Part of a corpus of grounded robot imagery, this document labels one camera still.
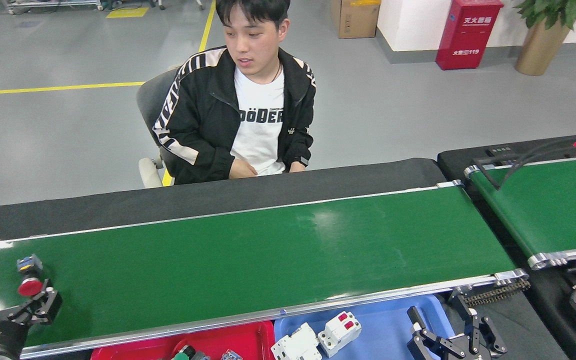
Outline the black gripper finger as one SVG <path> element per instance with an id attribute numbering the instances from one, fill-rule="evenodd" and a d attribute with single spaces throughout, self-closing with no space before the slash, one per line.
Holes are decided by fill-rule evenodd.
<path id="1" fill-rule="evenodd" d="M 411 306 L 407 310 L 407 316 L 413 324 L 412 338 L 407 342 L 407 348 L 414 359 L 432 360 L 431 353 L 441 360 L 462 359 L 462 348 L 452 340 L 429 331 L 418 308 Z"/>
<path id="2" fill-rule="evenodd" d="M 462 294 L 451 295 L 451 306 L 464 321 L 464 332 L 451 337 L 457 360 L 493 360 L 508 352 L 491 317 L 479 315 Z"/>

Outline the person's right hand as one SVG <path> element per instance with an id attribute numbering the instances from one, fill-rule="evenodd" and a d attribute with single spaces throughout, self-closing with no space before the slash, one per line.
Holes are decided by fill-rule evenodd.
<path id="1" fill-rule="evenodd" d="M 249 162 L 235 158 L 231 164 L 228 179 L 244 179 L 256 177 L 258 172 Z"/>

